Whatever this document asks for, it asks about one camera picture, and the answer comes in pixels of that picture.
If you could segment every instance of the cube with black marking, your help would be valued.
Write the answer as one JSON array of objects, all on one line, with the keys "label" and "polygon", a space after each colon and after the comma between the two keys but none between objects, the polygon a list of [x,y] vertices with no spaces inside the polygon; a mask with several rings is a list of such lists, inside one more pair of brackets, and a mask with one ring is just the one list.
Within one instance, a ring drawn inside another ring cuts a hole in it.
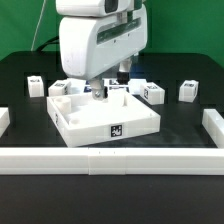
[{"label": "cube with black marking", "polygon": [[70,94],[70,80],[57,80],[49,89],[49,96],[63,96]]},{"label": "cube with black marking", "polygon": [[151,105],[164,104],[165,90],[149,82],[140,86],[140,96]]},{"label": "cube with black marking", "polygon": [[44,84],[41,76],[29,76],[27,81],[30,97],[44,96]]},{"label": "cube with black marking", "polygon": [[195,80],[185,80],[180,87],[179,101],[192,103],[198,93],[199,82]]}]

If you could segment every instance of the cable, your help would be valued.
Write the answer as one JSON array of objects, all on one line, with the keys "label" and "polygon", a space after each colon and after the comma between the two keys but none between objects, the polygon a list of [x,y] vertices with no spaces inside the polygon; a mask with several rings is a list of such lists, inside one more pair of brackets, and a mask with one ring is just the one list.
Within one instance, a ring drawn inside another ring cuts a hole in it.
[{"label": "cable", "polygon": [[36,37],[37,37],[38,31],[39,31],[39,27],[40,27],[41,20],[43,18],[44,10],[46,8],[46,3],[47,3],[47,0],[44,0],[43,5],[42,5],[42,9],[41,9],[41,13],[40,13],[40,18],[39,18],[39,21],[37,23],[36,31],[35,31],[35,34],[34,34],[31,51],[34,50],[34,45],[35,45],[35,42],[36,42]]},{"label": "cable", "polygon": [[52,45],[52,44],[59,44],[59,41],[54,41],[54,42],[46,42],[45,44],[42,44],[39,46],[36,51],[42,51],[46,46]]}]

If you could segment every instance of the white tray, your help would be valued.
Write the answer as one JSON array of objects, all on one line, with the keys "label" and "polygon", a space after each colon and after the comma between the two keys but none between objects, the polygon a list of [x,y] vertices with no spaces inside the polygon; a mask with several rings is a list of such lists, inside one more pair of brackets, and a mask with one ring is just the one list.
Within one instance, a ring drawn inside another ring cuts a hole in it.
[{"label": "white tray", "polygon": [[48,97],[48,113],[68,147],[146,135],[160,130],[160,115],[126,91]]}]

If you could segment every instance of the small white cube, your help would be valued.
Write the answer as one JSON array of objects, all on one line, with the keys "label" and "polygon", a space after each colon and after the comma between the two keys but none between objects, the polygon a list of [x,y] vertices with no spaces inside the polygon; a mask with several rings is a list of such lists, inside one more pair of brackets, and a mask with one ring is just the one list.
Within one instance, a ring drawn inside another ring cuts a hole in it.
[{"label": "small white cube", "polygon": [[80,79],[74,79],[74,78],[68,78],[71,82],[69,86],[69,94],[80,94],[84,92],[86,80],[80,80]]},{"label": "small white cube", "polygon": [[198,82],[195,80],[186,80],[180,87],[179,101],[192,103],[198,93]]},{"label": "small white cube", "polygon": [[69,94],[71,81],[57,80],[52,86],[48,88],[49,96],[63,96]]},{"label": "small white cube", "polygon": [[10,124],[9,110],[6,107],[0,108],[0,137]]},{"label": "small white cube", "polygon": [[151,105],[164,104],[165,90],[154,82],[141,84],[140,96]]},{"label": "small white cube", "polygon": [[27,80],[30,97],[44,96],[44,84],[41,76],[29,76]]}]

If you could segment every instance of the white box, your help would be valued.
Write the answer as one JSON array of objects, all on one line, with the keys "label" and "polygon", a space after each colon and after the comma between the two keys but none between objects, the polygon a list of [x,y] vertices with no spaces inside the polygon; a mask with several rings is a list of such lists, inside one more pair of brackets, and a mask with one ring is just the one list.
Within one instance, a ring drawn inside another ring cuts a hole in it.
[{"label": "white box", "polygon": [[10,119],[9,119],[9,110],[8,108],[0,108],[0,137],[3,135],[5,132],[6,128],[10,124]]},{"label": "white box", "polygon": [[204,109],[202,125],[218,148],[224,148],[224,119],[215,109]]},{"label": "white box", "polygon": [[44,96],[44,84],[41,76],[27,77],[30,97]]},{"label": "white box", "polygon": [[69,94],[69,88],[71,81],[66,80],[57,80],[51,87],[48,88],[49,96],[63,96]]},{"label": "white box", "polygon": [[92,93],[47,98],[48,113],[68,147],[159,132],[160,115],[128,92],[115,92],[104,101],[94,100]]},{"label": "white box", "polygon": [[180,87],[179,101],[192,103],[198,93],[198,82],[195,80],[186,80]]},{"label": "white box", "polygon": [[164,104],[165,90],[154,82],[141,84],[140,96],[151,105]]},{"label": "white box", "polygon": [[86,80],[81,79],[74,79],[74,78],[68,78],[68,81],[70,81],[70,85],[68,86],[68,93],[71,94],[79,94],[83,93],[86,85]]}]

